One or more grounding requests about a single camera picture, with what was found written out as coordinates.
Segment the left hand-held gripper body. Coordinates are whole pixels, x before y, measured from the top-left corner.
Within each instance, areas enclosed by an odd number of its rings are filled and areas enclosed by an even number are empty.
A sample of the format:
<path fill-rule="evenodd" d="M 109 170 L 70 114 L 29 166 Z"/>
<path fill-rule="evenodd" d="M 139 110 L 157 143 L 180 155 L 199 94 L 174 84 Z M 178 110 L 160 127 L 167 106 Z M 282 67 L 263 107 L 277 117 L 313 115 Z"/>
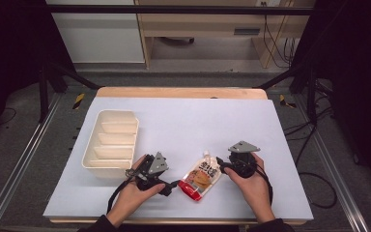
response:
<path fill-rule="evenodd" d="M 159 176 L 167 169 L 168 164 L 160 152 L 155 156 L 144 155 L 126 171 L 127 181 L 135 182 L 140 190 L 147 190 L 160 184 Z"/>

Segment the light wooden desk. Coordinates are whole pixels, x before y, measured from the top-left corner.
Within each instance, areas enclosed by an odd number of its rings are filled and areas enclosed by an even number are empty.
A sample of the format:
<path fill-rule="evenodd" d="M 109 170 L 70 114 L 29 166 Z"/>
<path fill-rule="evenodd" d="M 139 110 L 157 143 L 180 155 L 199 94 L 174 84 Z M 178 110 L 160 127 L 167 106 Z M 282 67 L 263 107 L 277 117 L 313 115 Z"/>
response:
<path fill-rule="evenodd" d="M 291 7 L 312 8 L 316 0 L 133 0 L 140 5 Z M 284 39 L 299 39 L 308 21 L 306 15 L 249 14 L 139 14 L 140 34 L 145 40 L 144 54 L 151 57 L 151 40 L 157 37 L 250 38 L 264 68 L 281 51 Z"/>

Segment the person's left hand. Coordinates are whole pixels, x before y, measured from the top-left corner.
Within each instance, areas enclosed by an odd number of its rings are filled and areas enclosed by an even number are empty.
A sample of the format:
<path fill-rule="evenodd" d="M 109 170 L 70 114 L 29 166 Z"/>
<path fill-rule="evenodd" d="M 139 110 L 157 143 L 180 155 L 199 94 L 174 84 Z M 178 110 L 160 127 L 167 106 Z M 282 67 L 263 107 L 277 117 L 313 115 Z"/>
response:
<path fill-rule="evenodd" d="M 147 190 L 140 190 L 134 180 L 129 180 L 119 191 L 117 198 L 112 201 L 112 208 L 106 214 L 106 218 L 118 228 L 145 201 L 159 194 L 164 188 L 165 184 L 157 184 Z"/>

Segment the black metal stand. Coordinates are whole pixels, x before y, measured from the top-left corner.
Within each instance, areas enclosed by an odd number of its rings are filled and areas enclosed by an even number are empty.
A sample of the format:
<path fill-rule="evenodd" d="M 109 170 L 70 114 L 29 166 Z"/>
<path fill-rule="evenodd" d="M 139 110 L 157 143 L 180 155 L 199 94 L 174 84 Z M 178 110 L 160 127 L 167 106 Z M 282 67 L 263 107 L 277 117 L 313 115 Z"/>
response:
<path fill-rule="evenodd" d="M 47 84 L 50 84 L 56 93 L 65 93 L 68 90 L 68 84 L 64 80 L 64 76 L 68 76 L 92 90 L 98 90 L 100 88 L 100 85 L 84 78 L 74 70 L 65 68 L 54 62 L 44 63 L 39 70 L 40 123 L 48 116 L 49 112 Z"/>
<path fill-rule="evenodd" d="M 298 94 L 304 87 L 307 87 L 306 97 L 306 115 L 310 120 L 311 124 L 317 125 L 316 106 L 315 106 L 315 94 L 316 94 L 316 82 L 317 76 L 313 68 L 313 65 L 309 62 L 301 62 L 289 68 L 286 72 L 279 74 L 277 77 L 260 84 L 257 89 L 267 90 L 273 85 L 281 82 L 282 80 L 292 77 L 292 81 L 289 90 L 293 94 Z"/>

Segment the cream divided storage bin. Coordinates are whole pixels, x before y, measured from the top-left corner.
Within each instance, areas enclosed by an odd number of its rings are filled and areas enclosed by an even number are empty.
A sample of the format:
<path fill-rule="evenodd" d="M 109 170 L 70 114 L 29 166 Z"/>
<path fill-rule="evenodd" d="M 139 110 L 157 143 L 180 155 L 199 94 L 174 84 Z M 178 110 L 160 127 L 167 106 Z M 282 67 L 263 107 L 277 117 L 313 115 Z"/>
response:
<path fill-rule="evenodd" d="M 99 112 L 82 166 L 97 178 L 123 178 L 133 162 L 138 127 L 139 121 L 132 111 Z"/>

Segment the yellow and black tape strip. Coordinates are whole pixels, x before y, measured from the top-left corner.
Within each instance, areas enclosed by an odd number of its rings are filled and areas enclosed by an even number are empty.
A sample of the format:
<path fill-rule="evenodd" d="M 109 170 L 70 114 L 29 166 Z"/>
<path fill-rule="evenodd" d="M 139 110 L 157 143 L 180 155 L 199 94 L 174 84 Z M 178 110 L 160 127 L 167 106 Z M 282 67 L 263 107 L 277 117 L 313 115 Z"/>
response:
<path fill-rule="evenodd" d="M 76 99 L 75 99 L 75 102 L 74 102 L 74 104 L 73 104 L 72 109 L 78 109 L 78 108 L 79 108 L 79 106 L 81 105 L 81 102 L 82 102 L 83 99 L 84 99 L 84 96 L 85 96 L 84 93 L 80 93 L 80 94 L 77 95 L 77 97 L 76 97 Z"/>
<path fill-rule="evenodd" d="M 287 106 L 290 108 L 297 108 L 295 103 L 287 102 L 284 95 L 279 95 L 279 102 L 280 105 Z"/>

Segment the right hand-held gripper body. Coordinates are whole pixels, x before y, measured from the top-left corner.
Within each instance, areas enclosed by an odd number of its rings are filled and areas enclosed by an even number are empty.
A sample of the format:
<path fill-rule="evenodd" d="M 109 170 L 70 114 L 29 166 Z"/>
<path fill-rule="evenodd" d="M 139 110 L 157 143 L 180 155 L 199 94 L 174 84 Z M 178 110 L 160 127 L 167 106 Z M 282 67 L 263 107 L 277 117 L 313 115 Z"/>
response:
<path fill-rule="evenodd" d="M 260 148 L 241 140 L 232 145 L 229 151 L 230 168 L 242 178 L 251 177 L 257 170 L 257 161 L 252 152 L 259 152 Z"/>

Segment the black horizontal frame bar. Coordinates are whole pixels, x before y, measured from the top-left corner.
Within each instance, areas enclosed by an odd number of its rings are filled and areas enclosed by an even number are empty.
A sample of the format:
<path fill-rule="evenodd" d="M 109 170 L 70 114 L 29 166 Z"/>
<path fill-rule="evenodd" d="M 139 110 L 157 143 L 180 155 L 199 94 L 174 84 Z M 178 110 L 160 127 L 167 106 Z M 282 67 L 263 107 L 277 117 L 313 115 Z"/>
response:
<path fill-rule="evenodd" d="M 52 13 L 177 14 L 177 15 L 313 15 L 312 8 L 161 6 L 161 5 L 48 5 Z"/>

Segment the person's right hand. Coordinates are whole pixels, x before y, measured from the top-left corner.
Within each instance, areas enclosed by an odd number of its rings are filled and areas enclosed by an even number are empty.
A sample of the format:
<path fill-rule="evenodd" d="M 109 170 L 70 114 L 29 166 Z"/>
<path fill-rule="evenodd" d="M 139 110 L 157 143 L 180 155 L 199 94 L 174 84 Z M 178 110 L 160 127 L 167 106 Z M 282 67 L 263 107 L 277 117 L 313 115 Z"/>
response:
<path fill-rule="evenodd" d="M 224 170 L 229 178 L 240 188 L 245 201 L 259 223 L 275 219 L 271 208 L 269 186 L 259 173 L 255 173 L 249 178 L 242 178 L 229 167 L 225 167 Z"/>

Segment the aluminium floor rail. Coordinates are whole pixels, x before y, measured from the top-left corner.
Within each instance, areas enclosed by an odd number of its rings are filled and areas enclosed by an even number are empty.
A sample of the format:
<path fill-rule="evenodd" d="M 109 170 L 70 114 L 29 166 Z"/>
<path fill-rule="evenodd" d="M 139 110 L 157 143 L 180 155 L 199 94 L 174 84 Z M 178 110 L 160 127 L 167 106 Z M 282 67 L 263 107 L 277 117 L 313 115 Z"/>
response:
<path fill-rule="evenodd" d="M 5 213 L 9 203 L 11 202 L 14 192 L 16 191 L 23 175 L 28 168 L 28 165 L 36 153 L 43 136 L 52 121 L 54 114 L 62 99 L 62 94 L 55 93 L 49 105 L 48 112 L 41 122 L 36 126 L 33 135 L 29 139 L 27 146 L 24 148 L 20 158 L 18 159 L 10 177 L 0 191 L 0 219 Z"/>
<path fill-rule="evenodd" d="M 320 157 L 321 163 L 327 172 L 330 183 L 336 191 L 336 195 L 344 211 L 344 214 L 350 223 L 354 232 L 370 232 L 368 225 L 359 210 L 356 201 L 354 200 L 348 186 L 345 183 L 339 169 L 336 167 L 333 159 L 330 156 L 328 148 L 323 141 L 322 136 L 317 130 L 313 132 L 313 140 Z"/>

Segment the black curtain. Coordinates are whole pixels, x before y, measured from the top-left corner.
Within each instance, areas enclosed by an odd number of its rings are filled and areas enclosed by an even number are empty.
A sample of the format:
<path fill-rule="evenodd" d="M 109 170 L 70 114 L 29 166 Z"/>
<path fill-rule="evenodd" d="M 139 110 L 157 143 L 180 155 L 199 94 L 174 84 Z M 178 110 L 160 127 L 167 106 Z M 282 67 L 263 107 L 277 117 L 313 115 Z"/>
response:
<path fill-rule="evenodd" d="M 9 95 L 49 75 L 58 92 L 67 89 L 60 72 L 48 69 L 48 58 L 72 71 L 74 66 L 46 0 L 0 0 L 0 116 Z"/>
<path fill-rule="evenodd" d="M 371 169 L 371 0 L 316 0 L 294 64 L 332 83 L 332 105 Z"/>

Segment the white cabinet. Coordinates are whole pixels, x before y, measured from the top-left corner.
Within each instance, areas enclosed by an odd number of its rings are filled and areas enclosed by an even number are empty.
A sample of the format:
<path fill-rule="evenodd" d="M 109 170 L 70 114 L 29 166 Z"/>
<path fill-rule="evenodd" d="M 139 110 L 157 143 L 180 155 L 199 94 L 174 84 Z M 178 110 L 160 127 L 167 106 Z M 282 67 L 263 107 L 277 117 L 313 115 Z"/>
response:
<path fill-rule="evenodd" d="M 143 63 L 136 14 L 52 15 L 74 63 Z"/>

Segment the red and white spouted pouch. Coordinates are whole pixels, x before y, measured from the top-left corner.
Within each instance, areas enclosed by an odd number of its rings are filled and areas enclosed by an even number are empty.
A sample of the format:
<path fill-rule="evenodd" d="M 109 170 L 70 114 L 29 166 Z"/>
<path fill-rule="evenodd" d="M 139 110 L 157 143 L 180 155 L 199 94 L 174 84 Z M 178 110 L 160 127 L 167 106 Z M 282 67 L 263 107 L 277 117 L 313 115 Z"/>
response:
<path fill-rule="evenodd" d="M 178 187 L 190 199 L 200 201 L 220 177 L 221 171 L 216 158 L 205 151 L 203 158 L 194 163 L 178 183 Z"/>

